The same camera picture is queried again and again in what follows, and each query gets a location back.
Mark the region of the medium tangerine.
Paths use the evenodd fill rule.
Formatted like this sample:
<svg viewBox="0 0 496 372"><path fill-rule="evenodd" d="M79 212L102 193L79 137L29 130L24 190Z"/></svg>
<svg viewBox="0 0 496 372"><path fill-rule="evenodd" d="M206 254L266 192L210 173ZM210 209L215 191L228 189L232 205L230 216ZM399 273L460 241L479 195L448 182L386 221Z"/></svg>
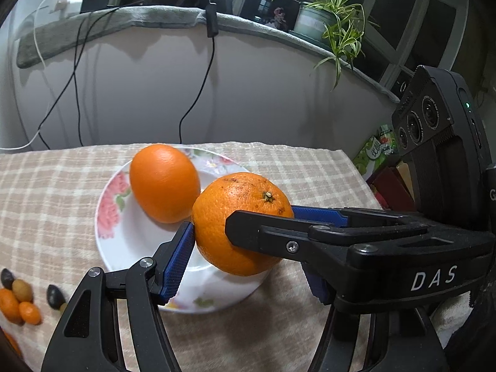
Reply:
<svg viewBox="0 0 496 372"><path fill-rule="evenodd" d="M11 290L6 288L0 290L0 309L8 321L15 324L23 322L19 311L19 302Z"/></svg>

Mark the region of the black power adapter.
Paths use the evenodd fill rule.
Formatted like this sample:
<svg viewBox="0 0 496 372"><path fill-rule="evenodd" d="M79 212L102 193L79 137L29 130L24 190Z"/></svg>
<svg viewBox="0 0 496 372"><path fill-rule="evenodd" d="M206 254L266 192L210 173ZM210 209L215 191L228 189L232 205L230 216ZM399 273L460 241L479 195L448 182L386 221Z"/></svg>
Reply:
<svg viewBox="0 0 496 372"><path fill-rule="evenodd" d="M80 13L84 14L103 10L108 7L108 4L109 0L82 0Z"/></svg>

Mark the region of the beige checkered tablecloth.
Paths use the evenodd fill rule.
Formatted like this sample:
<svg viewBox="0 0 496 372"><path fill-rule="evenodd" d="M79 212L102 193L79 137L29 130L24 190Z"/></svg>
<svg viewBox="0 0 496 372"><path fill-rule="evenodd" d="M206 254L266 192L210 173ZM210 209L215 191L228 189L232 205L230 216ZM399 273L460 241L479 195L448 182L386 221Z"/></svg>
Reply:
<svg viewBox="0 0 496 372"><path fill-rule="evenodd" d="M39 370L59 321L46 302L49 284L66 295L101 264L94 237L98 198L138 144L31 151L1 157L1 265L33 287L38 326L2 321L32 370ZM304 206L378 207L340 150L224 142L208 149L280 187ZM162 320L185 371L305 371L328 310L310 292L299 264L281 262L251 296L208 314L164 312Z"/></svg>

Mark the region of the small tangerine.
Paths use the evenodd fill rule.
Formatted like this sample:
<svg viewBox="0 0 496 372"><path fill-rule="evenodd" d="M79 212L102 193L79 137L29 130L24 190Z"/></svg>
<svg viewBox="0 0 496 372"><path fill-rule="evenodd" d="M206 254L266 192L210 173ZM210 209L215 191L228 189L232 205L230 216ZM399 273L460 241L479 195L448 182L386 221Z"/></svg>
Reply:
<svg viewBox="0 0 496 372"><path fill-rule="evenodd" d="M19 314L24 322L31 325L39 325L42 323L42 316L39 308L29 301L19 303Z"/></svg>

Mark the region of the grey windowsill mat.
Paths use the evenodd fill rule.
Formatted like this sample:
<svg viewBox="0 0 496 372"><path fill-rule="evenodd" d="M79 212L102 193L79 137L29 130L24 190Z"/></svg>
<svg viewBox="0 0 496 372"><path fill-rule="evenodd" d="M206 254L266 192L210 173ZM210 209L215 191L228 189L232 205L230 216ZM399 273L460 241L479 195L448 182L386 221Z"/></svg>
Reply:
<svg viewBox="0 0 496 372"><path fill-rule="evenodd" d="M292 34L229 14L217 15L219 30L231 34L244 34L275 41L295 50L305 52L321 61L334 61L334 54L300 39ZM175 6L134 6L117 10L105 9L93 13L73 15L37 28L25 28L18 33L19 50L16 65L27 69L40 63L42 58L51 59L84 40L93 41L106 35L132 27L145 29L192 29L207 23L201 8Z"/></svg>

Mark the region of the smooth navel orange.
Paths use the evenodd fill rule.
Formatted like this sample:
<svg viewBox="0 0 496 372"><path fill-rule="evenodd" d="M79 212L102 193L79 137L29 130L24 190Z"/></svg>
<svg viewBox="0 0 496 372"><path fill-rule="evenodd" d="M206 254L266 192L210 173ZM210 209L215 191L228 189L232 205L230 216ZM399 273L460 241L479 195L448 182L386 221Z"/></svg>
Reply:
<svg viewBox="0 0 496 372"><path fill-rule="evenodd" d="M197 170L179 149L152 144L130 163L130 186L144 212L158 223L174 224L190 216L201 192Z"/></svg>

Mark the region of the brown longan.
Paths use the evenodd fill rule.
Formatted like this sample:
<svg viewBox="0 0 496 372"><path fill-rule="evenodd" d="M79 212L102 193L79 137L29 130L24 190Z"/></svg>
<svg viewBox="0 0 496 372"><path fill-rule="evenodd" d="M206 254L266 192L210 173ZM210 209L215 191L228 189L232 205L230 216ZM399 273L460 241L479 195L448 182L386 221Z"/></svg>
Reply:
<svg viewBox="0 0 496 372"><path fill-rule="evenodd" d="M33 301L33 290L30 284L22 279L15 279L12 284L12 292L18 302Z"/></svg>

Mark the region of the large rough mandarin orange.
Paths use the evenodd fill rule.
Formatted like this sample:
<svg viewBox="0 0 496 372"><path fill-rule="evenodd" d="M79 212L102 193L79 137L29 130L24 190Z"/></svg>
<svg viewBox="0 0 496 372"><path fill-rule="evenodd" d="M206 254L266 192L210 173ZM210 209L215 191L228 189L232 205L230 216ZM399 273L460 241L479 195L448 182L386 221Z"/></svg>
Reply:
<svg viewBox="0 0 496 372"><path fill-rule="evenodd" d="M210 183L193 204L199 252L210 264L234 276L270 270L278 258L235 247L226 236L226 219L237 210L294 217L286 195L267 178L249 172L224 175Z"/></svg>

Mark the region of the green snack package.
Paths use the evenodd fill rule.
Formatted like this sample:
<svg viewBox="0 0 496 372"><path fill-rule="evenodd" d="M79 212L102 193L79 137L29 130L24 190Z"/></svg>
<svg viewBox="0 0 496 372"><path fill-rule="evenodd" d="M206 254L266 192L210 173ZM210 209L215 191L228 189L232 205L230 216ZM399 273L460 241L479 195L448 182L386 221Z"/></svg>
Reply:
<svg viewBox="0 0 496 372"><path fill-rule="evenodd" d="M364 180L398 158L398 144L390 124L381 125L358 151L353 164Z"/></svg>

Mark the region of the small figurine on sill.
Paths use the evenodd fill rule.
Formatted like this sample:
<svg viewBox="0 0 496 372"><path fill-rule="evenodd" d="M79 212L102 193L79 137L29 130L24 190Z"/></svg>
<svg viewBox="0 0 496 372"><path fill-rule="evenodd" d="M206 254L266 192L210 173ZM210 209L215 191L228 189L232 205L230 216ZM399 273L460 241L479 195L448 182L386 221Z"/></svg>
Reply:
<svg viewBox="0 0 496 372"><path fill-rule="evenodd" d="M266 25L268 27L271 27L271 28L280 30L282 32L287 32L288 31L288 27L287 27L287 22L286 22L286 19L285 19L285 11L284 11L284 9L281 8L281 7L277 7L273 11L273 18L270 19L266 23Z"/></svg>

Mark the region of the potted spider plant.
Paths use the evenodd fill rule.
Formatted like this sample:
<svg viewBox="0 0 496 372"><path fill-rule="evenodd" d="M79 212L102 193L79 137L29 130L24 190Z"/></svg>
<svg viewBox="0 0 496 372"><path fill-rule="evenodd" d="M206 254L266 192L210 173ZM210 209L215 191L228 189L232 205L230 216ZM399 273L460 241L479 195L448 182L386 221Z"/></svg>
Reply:
<svg viewBox="0 0 496 372"><path fill-rule="evenodd" d="M291 34L328 50L331 55L315 66L334 62L334 84L338 85L342 65L354 67L361 53L368 16L360 2L352 0L302 0Z"/></svg>

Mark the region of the dark plum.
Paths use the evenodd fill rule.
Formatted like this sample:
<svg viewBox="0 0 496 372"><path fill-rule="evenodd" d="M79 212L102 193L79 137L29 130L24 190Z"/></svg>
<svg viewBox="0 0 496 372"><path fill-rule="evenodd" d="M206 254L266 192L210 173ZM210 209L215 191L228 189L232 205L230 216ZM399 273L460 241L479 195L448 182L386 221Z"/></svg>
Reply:
<svg viewBox="0 0 496 372"><path fill-rule="evenodd" d="M53 284L48 285L46 289L46 300L49 306L57 311L60 311L66 304L66 299L62 291Z"/></svg>
<svg viewBox="0 0 496 372"><path fill-rule="evenodd" d="M0 278L1 278L2 286L5 289L11 290L13 287L13 281L15 281L15 277L13 276L13 273L9 269L3 268L1 270Z"/></svg>

